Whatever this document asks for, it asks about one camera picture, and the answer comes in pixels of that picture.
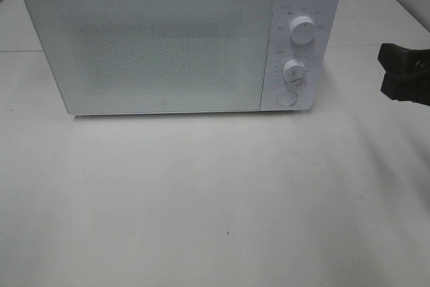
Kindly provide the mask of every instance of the white table surface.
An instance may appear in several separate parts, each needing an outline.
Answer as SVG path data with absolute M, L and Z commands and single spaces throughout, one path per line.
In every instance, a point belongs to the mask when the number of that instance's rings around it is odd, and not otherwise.
M 22 0 L 0 4 L 0 286 L 430 286 L 430 108 L 379 46 L 395 0 L 341 0 L 309 112 L 66 113 Z

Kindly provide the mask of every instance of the black object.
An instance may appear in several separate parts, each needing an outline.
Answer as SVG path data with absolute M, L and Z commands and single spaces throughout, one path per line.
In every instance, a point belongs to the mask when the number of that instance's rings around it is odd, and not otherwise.
M 382 93 L 393 100 L 430 106 L 430 50 L 383 44 L 378 60 L 386 71 Z

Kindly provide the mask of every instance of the timer knob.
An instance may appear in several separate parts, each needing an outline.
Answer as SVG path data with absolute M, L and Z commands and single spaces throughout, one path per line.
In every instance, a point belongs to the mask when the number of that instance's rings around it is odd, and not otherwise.
M 306 75 L 306 65 L 301 60 L 289 60 L 282 66 L 282 76 L 285 82 L 293 82 Z
M 308 15 L 301 15 L 290 22 L 289 29 L 291 39 L 299 45 L 304 45 L 315 38 L 316 21 Z

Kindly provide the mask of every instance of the microwave oven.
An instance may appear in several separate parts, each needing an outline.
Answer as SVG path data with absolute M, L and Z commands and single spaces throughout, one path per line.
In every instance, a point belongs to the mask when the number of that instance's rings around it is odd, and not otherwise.
M 24 0 L 68 113 L 307 110 L 339 0 Z

